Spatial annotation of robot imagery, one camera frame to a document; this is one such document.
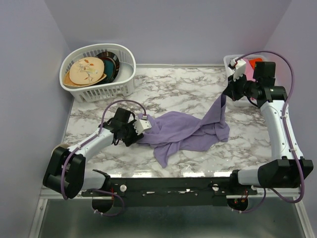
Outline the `white oval dish basket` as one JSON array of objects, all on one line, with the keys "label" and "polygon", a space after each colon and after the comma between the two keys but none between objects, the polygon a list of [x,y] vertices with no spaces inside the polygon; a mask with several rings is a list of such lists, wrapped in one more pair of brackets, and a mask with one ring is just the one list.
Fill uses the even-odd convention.
[{"label": "white oval dish basket", "polygon": [[[85,57],[95,57],[103,52],[114,53],[119,61],[118,75],[112,83],[95,84],[81,88],[64,85],[65,75],[76,61]],[[77,102],[96,102],[113,99],[118,95],[131,95],[135,90],[135,73],[136,61],[128,48],[119,44],[93,44],[72,51],[64,59],[59,71],[59,83],[65,91],[71,93]]]}]

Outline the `purple t shirt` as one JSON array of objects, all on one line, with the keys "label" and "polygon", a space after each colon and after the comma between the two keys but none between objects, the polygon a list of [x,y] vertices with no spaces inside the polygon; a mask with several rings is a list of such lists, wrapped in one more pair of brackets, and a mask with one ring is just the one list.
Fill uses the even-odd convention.
[{"label": "purple t shirt", "polygon": [[148,116],[152,128],[137,143],[154,150],[162,168],[180,150],[206,152],[218,142],[227,142],[230,128],[225,122],[226,96],[221,94],[202,119],[171,111],[158,118]]}]

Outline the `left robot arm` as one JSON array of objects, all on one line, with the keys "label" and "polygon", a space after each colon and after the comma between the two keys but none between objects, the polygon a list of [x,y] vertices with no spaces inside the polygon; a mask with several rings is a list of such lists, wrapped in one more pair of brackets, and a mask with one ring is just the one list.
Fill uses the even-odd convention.
[{"label": "left robot arm", "polygon": [[72,146],[59,145],[52,151],[43,186],[60,193],[64,199],[91,189],[99,196],[106,195],[110,189],[110,176],[99,170],[86,170],[87,162],[119,141],[129,147],[142,139],[151,127],[147,116],[137,118],[133,112],[118,108],[114,117],[102,122],[81,142]]}]

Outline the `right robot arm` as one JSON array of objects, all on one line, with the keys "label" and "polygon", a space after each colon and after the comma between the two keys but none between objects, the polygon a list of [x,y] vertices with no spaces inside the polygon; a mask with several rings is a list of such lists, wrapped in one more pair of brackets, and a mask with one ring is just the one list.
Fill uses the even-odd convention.
[{"label": "right robot arm", "polygon": [[243,97],[255,99],[265,119],[272,161],[258,169],[240,170],[237,177],[228,181],[228,189],[239,194],[247,185],[263,188],[297,188],[301,178],[313,170],[311,160],[306,160],[299,149],[288,114],[288,98],[283,86],[275,85],[275,66],[271,61],[255,64],[254,80],[245,75],[246,62],[233,59],[229,63],[228,85],[223,94],[238,101]]}]

